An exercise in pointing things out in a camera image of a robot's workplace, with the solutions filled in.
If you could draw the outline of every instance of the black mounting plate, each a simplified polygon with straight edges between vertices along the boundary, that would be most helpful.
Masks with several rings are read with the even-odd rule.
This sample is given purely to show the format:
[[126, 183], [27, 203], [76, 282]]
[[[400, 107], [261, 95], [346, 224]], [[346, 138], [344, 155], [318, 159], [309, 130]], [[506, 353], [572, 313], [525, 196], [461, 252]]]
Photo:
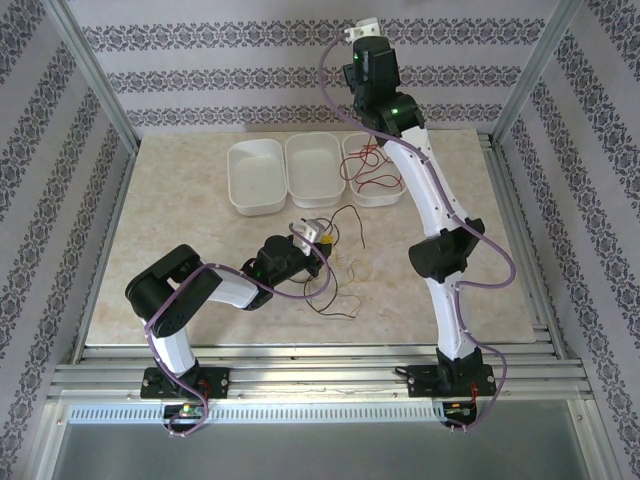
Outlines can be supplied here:
[[471, 397], [474, 382], [479, 397], [492, 397], [496, 393], [496, 380], [491, 365], [483, 365], [480, 373], [458, 379], [447, 389], [438, 381], [437, 364], [398, 367], [396, 373], [406, 378], [410, 398]]
[[[211, 390], [208, 392], [209, 398], [227, 398], [229, 391], [229, 372], [231, 370], [222, 367], [200, 367], [198, 371], [198, 381], [204, 380]], [[196, 398], [189, 392], [178, 393], [171, 382], [164, 376], [158, 367], [145, 369], [140, 388], [140, 398], [167, 400], [176, 398]]]

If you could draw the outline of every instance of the white plastic container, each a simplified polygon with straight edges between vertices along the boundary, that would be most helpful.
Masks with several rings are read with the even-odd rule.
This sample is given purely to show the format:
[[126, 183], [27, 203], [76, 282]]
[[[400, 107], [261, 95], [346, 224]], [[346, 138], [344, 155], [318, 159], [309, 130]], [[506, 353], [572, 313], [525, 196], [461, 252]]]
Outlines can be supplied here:
[[263, 138], [233, 145], [227, 152], [229, 200], [242, 215], [275, 213], [287, 202], [282, 146]]
[[[354, 133], [353, 135], [346, 137], [342, 141], [342, 153], [344, 158], [360, 153], [360, 151], [369, 142], [369, 137], [370, 135], [368, 133]], [[375, 160], [375, 157], [370, 155], [368, 161], [371, 162], [372, 160]], [[358, 169], [362, 163], [360, 163], [360, 160], [354, 159], [347, 160], [345, 165], [347, 167], [347, 178], [352, 178], [356, 173], [358, 173]], [[363, 174], [361, 180], [364, 181], [372, 179], [380, 175], [393, 175], [394, 177], [400, 177], [400, 172], [393, 162], [385, 163], [375, 172], [371, 174]], [[389, 179], [387, 178], [381, 181], [388, 183], [388, 180]], [[358, 193], [359, 185], [355, 180], [351, 180], [349, 182], [349, 186], [353, 192], [354, 201], [361, 207], [384, 207], [386, 205], [393, 205], [400, 200], [400, 197], [402, 197], [404, 192], [407, 191], [407, 184], [404, 181], [402, 182], [402, 189], [400, 189], [399, 186], [388, 188], [376, 184], [367, 184], [360, 189], [360, 193]]]
[[340, 142], [330, 133], [294, 135], [284, 145], [287, 182], [293, 202], [302, 208], [329, 207], [340, 201], [346, 182], [340, 177]]

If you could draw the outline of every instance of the damask wallpaper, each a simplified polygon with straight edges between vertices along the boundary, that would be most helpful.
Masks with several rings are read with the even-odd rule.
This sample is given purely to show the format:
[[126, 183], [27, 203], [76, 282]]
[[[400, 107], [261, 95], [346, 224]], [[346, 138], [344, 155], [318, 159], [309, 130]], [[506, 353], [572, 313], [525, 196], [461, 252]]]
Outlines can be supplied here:
[[129, 154], [37, 0], [0, 0], [0, 479], [21, 478]]
[[[324, 46], [377, 16], [429, 127], [489, 132], [556, 0], [71, 0], [139, 133], [339, 129], [316, 88]], [[328, 60], [346, 108], [348, 46]]]
[[640, 478], [640, 2], [578, 10], [504, 142], [565, 341]]

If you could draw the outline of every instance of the patterned wallpaper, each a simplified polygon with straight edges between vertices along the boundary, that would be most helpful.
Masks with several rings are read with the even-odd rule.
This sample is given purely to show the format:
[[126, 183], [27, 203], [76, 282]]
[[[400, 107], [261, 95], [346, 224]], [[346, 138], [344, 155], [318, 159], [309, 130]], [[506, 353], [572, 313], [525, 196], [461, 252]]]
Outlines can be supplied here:
[[[489, 132], [556, 0], [72, 0], [139, 133], [339, 129], [316, 88], [324, 46], [377, 16], [428, 126]], [[350, 108], [340, 45], [330, 93]]]
[[37, 0], [0, 0], [0, 479], [21, 478], [129, 154]]
[[565, 341], [640, 478], [640, 2], [578, 10], [504, 142]]

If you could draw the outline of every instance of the enclosure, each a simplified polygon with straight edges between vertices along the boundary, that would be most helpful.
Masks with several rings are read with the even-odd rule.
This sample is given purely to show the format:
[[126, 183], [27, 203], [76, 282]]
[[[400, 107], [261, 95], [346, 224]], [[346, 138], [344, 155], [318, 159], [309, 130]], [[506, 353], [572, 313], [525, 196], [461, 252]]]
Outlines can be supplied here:
[[[2, 1], [1, 478], [640, 477], [639, 2], [361, 3]], [[373, 148], [317, 81], [368, 17], [457, 201], [517, 266], [507, 289], [465, 290], [470, 331], [509, 367], [466, 434], [394, 372], [438, 344], [406, 185], [368, 193], [331, 164], [338, 193], [318, 189], [319, 161], [295, 173], [320, 138], [300, 134], [331, 134], [329, 163]], [[324, 64], [350, 115], [353, 55], [339, 42]], [[232, 174], [250, 141], [282, 171]], [[264, 184], [280, 193], [247, 216]], [[180, 244], [240, 268], [301, 217], [330, 219], [335, 295], [207, 302], [187, 329], [200, 365], [229, 369], [224, 398], [168, 440], [172, 402], [140, 395], [154, 358], [127, 284]], [[496, 258], [480, 243], [469, 278], [500, 282]]]

